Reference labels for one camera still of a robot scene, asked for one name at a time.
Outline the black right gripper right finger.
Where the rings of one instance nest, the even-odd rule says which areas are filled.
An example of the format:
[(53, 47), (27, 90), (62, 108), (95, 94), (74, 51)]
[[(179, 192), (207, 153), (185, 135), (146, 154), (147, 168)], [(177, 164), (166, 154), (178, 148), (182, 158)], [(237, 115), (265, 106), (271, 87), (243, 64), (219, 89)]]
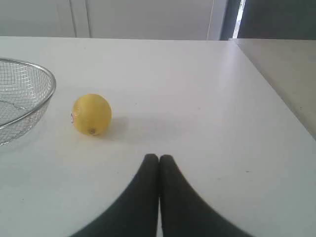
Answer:
[(191, 187), (174, 158), (160, 157), (160, 212), (164, 237), (249, 237), (212, 209)]

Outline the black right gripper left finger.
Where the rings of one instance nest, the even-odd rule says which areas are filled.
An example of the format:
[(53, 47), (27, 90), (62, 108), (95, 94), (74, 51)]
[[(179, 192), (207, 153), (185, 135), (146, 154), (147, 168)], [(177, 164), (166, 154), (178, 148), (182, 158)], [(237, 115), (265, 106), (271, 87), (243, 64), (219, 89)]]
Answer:
[(146, 154), (115, 202), (74, 237), (155, 237), (158, 224), (158, 157)]

